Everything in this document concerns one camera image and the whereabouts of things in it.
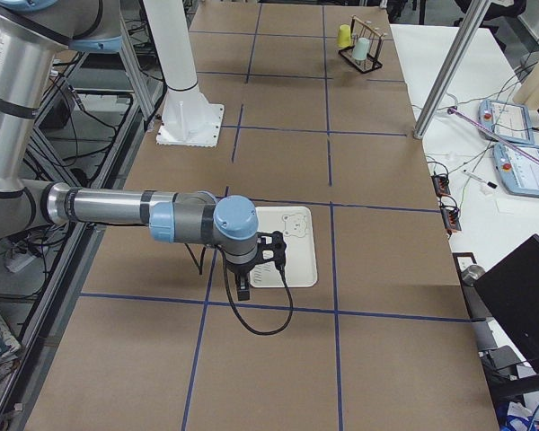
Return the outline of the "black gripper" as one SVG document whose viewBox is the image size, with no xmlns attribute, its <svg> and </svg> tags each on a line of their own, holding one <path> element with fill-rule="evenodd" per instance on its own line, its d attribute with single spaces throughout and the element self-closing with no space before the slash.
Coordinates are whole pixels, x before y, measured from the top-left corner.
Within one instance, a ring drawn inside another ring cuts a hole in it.
<svg viewBox="0 0 539 431">
<path fill-rule="evenodd" d="M 249 301 L 250 294 L 250 272 L 253 269 L 253 265 L 242 264 L 242 265 L 229 265 L 229 271 L 234 274 L 234 282 L 236 285 L 237 299 L 239 301 Z"/>
</svg>

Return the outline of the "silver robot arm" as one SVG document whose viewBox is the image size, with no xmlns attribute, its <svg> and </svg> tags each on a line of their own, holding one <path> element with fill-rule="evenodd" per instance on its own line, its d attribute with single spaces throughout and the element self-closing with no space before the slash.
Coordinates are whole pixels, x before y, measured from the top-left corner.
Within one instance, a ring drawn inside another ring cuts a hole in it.
<svg viewBox="0 0 539 431">
<path fill-rule="evenodd" d="M 240 196 L 74 188 L 19 175 L 57 53 L 121 49 L 117 1 L 0 1 L 0 239 L 69 222 L 145 225 L 160 242 L 218 248 L 237 297 L 259 257 L 254 204 Z"/>
</svg>

